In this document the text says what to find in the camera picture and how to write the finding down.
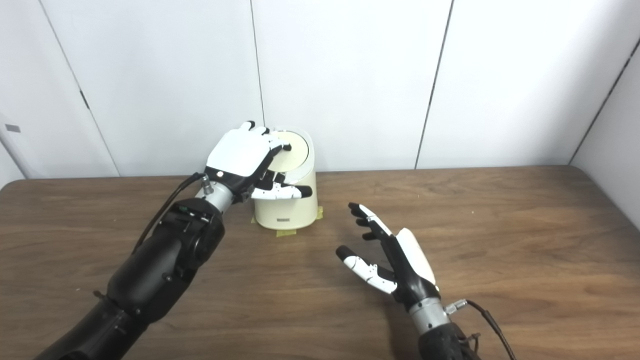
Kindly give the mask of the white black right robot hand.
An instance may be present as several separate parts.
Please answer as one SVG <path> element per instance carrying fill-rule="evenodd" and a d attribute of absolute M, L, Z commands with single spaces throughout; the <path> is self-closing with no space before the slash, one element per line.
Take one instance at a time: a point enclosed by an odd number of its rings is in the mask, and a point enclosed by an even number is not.
<path fill-rule="evenodd" d="M 413 232 L 402 228 L 394 234 L 365 205 L 350 202 L 348 207 L 356 224 L 369 229 L 362 239 L 379 242 L 391 269 L 366 260 L 345 245 L 335 251 L 341 262 L 371 287 L 393 296 L 407 312 L 426 299 L 441 300 L 434 271 Z"/>

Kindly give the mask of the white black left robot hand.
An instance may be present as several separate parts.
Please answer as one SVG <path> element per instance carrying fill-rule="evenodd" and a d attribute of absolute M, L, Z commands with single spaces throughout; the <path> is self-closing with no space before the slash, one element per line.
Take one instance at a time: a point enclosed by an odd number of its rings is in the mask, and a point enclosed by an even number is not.
<path fill-rule="evenodd" d="M 245 121 L 225 133 L 208 156 L 204 173 L 231 192 L 232 202 L 247 199 L 304 199 L 313 195 L 311 186 L 297 186 L 285 173 L 269 170 L 280 152 L 292 145 L 265 126 Z"/>

